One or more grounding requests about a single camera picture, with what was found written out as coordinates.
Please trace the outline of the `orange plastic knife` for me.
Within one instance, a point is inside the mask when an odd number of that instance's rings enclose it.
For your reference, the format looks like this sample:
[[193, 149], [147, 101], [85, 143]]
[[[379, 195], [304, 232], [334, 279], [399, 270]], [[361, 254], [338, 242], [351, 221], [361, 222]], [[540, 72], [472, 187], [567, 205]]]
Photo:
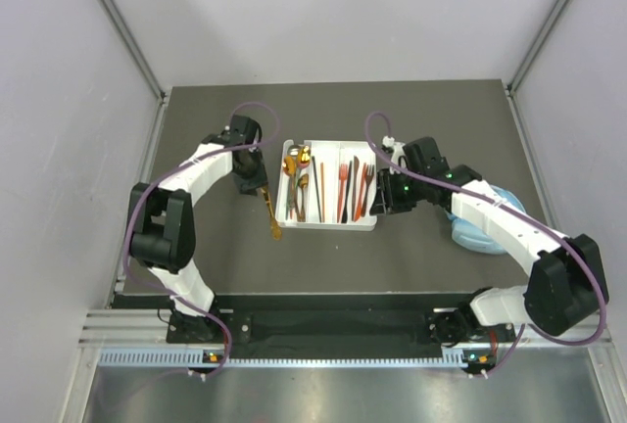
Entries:
[[359, 195], [357, 198], [357, 205], [356, 205], [355, 215], [354, 215], [354, 222], [357, 222], [361, 217], [362, 202], [363, 202], [363, 196], [364, 196], [364, 190], [365, 190], [365, 179], [366, 179], [367, 171], [368, 171], [368, 164], [363, 164], [362, 174], [360, 178], [360, 185], [359, 185], [360, 190], [359, 190]]

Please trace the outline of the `gold metal spoon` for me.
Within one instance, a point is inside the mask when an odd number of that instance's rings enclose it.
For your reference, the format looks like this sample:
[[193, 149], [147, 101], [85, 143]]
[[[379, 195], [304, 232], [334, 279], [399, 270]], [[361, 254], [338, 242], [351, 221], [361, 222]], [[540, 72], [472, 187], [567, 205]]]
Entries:
[[310, 176], [305, 173], [301, 175], [297, 181], [297, 193], [296, 193], [296, 209], [297, 209], [297, 221], [306, 221], [306, 207], [307, 207], [307, 190], [310, 183]]

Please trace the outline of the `orange plastic fork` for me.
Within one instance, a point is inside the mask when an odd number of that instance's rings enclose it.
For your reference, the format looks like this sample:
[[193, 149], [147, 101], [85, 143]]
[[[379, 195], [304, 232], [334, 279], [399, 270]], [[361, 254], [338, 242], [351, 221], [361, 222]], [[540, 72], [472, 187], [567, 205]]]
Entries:
[[338, 197], [337, 197], [337, 222], [341, 222], [341, 215], [343, 209], [343, 203], [345, 198], [345, 185], [347, 179], [349, 177], [349, 165], [348, 164], [340, 164], [339, 165], [339, 189], [338, 189]]

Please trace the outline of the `iridescent purple spoon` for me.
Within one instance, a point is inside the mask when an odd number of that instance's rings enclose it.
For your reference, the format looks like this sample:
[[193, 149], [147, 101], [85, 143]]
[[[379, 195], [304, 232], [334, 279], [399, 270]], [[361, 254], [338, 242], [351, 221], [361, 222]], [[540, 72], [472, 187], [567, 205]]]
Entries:
[[289, 211], [288, 213], [291, 213], [291, 211], [294, 208], [296, 208], [297, 181], [298, 181], [298, 178], [300, 177], [301, 171], [304, 168], [306, 168], [310, 164], [310, 161], [311, 161], [311, 148], [308, 145], [300, 145], [300, 146], [301, 146], [301, 149], [298, 154], [298, 157], [294, 158], [297, 163], [296, 174], [290, 177], [290, 181], [289, 181], [289, 195], [288, 195]]

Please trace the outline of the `gold metal knife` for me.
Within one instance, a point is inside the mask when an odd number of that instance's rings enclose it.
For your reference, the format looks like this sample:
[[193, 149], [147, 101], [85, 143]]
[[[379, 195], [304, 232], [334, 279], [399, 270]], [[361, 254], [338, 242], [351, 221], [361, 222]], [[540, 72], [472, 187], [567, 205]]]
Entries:
[[268, 211], [271, 236], [274, 240], [280, 241], [282, 238], [282, 230], [275, 217], [275, 213], [274, 213], [274, 209], [273, 209], [272, 201], [271, 201], [271, 196], [269, 192], [269, 187], [267, 185], [262, 186], [260, 188], [260, 191], [262, 193], [262, 196], [264, 198], [265, 205]]

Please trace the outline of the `black chopstick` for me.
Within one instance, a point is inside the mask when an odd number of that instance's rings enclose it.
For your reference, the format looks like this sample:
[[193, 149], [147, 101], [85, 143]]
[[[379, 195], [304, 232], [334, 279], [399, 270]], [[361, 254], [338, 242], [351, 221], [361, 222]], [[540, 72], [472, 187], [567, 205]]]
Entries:
[[312, 165], [313, 165], [313, 179], [314, 179], [314, 190], [315, 190], [315, 198], [316, 198], [316, 207], [318, 213], [318, 221], [322, 223], [322, 209], [319, 195], [319, 184], [318, 184], [318, 176], [317, 176], [317, 164], [315, 156], [312, 156]]

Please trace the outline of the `white divided utensil tray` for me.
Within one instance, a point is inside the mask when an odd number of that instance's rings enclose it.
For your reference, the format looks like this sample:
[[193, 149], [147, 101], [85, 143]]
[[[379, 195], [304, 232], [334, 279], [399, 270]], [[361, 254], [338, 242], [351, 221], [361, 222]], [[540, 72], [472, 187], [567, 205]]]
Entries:
[[[292, 145], [308, 145], [311, 148], [312, 156], [315, 156], [317, 164], [317, 176], [319, 184], [319, 164], [324, 162], [325, 165], [325, 191], [326, 191], [326, 223], [318, 221], [318, 213], [316, 207], [316, 198], [314, 190], [314, 174], [312, 162], [304, 168], [300, 176], [307, 173], [310, 176], [310, 183], [307, 190], [307, 207], [306, 221], [297, 221], [297, 209], [294, 208], [288, 213], [288, 195], [290, 177], [279, 171], [279, 185], [277, 201], [275, 205], [275, 213], [279, 226], [285, 228], [296, 229], [321, 229], [321, 230], [346, 230], [368, 232], [374, 229], [377, 217], [368, 213], [370, 205], [373, 201], [376, 187], [375, 181], [372, 180], [368, 192], [368, 206], [366, 216], [361, 216], [357, 222], [354, 222], [357, 198], [359, 195], [360, 178], [362, 174], [363, 164], [376, 165], [377, 158], [364, 141], [334, 141], [334, 140], [304, 140], [296, 142], [288, 139], [283, 143], [282, 154], [280, 159], [283, 160], [287, 155], [288, 148]], [[357, 157], [359, 159], [359, 167], [355, 170], [355, 180], [352, 185], [352, 192], [349, 196], [351, 203], [349, 220], [347, 223], [338, 223], [337, 215], [337, 197], [339, 189], [339, 165], [349, 164], [349, 162]]]

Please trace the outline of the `gold thin utensil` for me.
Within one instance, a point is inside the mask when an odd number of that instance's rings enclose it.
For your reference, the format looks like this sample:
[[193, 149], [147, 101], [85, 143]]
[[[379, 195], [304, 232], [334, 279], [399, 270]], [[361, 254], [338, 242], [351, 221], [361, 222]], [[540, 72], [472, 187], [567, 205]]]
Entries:
[[286, 156], [282, 162], [282, 170], [288, 177], [294, 176], [297, 170], [297, 163], [295, 159], [291, 156]]

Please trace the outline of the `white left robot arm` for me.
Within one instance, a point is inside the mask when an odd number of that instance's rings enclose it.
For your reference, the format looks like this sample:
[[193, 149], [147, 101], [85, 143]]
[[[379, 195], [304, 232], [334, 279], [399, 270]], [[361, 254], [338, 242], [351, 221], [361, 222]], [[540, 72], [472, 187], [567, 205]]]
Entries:
[[128, 206], [128, 255], [159, 279], [174, 309], [190, 316], [188, 329], [201, 341], [221, 332], [222, 319], [211, 311], [215, 293], [193, 260], [195, 204], [215, 183], [232, 175], [238, 192], [255, 196], [267, 186], [261, 126], [234, 116], [218, 134], [205, 138], [190, 158], [156, 186], [136, 184]]

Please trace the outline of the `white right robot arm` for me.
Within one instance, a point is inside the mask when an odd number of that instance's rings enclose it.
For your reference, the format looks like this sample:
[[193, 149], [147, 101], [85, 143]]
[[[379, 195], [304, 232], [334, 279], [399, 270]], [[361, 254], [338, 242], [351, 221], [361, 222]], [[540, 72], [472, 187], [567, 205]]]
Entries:
[[435, 140], [401, 143], [384, 137], [375, 149], [388, 167], [377, 174], [370, 214], [409, 212], [422, 201], [478, 228], [513, 258], [524, 286], [487, 287], [458, 307], [457, 326], [471, 341], [494, 325], [529, 324], [557, 342], [593, 313], [606, 320], [609, 300], [599, 245], [586, 234], [569, 237], [516, 208], [465, 164], [451, 167]]

